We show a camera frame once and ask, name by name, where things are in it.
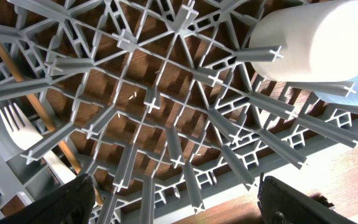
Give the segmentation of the white plastic fork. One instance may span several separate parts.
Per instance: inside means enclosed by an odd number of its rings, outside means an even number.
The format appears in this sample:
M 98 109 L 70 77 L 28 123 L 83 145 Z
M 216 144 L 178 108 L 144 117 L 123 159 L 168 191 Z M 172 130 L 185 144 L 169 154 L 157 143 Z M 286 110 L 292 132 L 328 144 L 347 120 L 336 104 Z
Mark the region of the white plastic fork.
M 23 151 L 43 138 L 16 103 L 0 108 L 0 117 L 13 142 Z M 46 153 L 42 159 L 62 184 L 67 184 L 76 178 L 76 175 L 53 151 Z

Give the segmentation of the wooden chopstick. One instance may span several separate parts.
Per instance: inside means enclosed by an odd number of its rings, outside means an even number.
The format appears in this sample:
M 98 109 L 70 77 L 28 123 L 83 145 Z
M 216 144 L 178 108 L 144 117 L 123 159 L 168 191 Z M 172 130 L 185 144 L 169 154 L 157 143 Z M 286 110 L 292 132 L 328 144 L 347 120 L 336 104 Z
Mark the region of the wooden chopstick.
M 9 30 L 13 32 L 12 35 L 8 33 L 0 34 L 0 38 L 6 37 L 8 40 L 13 40 L 15 37 L 19 36 L 19 33 L 15 28 L 3 28 L 3 31 L 5 32 Z M 49 86 L 48 81 L 46 81 L 46 79 L 26 81 L 23 75 L 21 75 L 18 66 L 10 57 L 2 43 L 0 43 L 0 58 L 5 63 L 9 73 L 15 79 L 14 83 L 0 85 L 0 101 L 19 96 L 26 96 L 39 118 L 44 122 L 46 128 L 49 130 L 48 135 L 43 136 L 39 142 L 35 143 L 21 154 L 22 157 L 26 158 L 26 164 L 38 161 L 42 159 L 46 153 L 53 151 L 76 176 L 87 173 L 87 171 L 83 170 L 80 162 L 64 140 L 64 135 L 75 129 L 74 124 L 68 123 L 61 128 L 57 128 L 49 114 L 40 103 L 38 97 L 35 95 Z

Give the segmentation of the small white cup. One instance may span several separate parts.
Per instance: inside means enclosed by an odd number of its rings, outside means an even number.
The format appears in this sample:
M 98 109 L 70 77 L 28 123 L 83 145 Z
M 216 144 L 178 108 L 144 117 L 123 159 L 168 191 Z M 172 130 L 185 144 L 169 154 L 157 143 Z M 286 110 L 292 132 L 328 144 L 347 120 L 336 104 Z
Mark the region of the small white cup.
M 280 9 L 255 27 L 251 48 L 280 46 L 254 70 L 278 82 L 341 82 L 358 76 L 358 1 L 326 1 Z

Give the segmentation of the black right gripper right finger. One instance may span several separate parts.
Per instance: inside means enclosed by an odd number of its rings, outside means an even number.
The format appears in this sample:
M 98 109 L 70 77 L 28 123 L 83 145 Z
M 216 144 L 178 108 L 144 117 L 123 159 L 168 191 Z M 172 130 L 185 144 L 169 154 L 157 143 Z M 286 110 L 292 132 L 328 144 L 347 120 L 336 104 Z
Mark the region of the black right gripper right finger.
M 309 197 L 281 180 L 260 175 L 257 205 L 264 223 L 353 224 L 334 211 L 334 204 L 317 194 Z

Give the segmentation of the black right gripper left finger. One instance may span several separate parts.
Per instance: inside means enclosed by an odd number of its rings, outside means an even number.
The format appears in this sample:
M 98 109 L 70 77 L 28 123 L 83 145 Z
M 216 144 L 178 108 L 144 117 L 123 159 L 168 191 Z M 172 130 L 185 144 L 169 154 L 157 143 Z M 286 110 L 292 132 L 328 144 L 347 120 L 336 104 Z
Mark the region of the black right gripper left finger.
M 82 174 L 49 195 L 0 220 L 0 224 L 87 224 L 95 203 L 92 178 Z

